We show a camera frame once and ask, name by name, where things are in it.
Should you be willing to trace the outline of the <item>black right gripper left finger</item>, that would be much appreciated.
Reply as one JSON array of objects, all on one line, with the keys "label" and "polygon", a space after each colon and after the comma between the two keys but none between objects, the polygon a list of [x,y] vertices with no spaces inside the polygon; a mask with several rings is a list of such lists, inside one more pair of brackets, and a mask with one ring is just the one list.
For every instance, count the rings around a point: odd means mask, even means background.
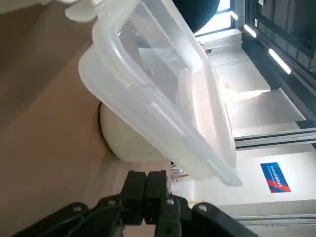
[{"label": "black right gripper left finger", "polygon": [[119,194],[98,201],[94,208],[73,202],[15,233],[16,237],[122,237],[127,225],[141,225],[145,172],[129,171]]}]

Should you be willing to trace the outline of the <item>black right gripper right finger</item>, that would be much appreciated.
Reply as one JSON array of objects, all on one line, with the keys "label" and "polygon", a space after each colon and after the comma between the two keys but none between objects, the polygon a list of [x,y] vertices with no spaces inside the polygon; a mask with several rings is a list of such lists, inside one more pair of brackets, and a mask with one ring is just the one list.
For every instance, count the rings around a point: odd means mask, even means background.
[{"label": "black right gripper right finger", "polygon": [[170,194],[166,171],[148,174],[145,222],[156,237],[253,237],[254,232],[216,206],[200,202],[192,208],[185,198]]}]

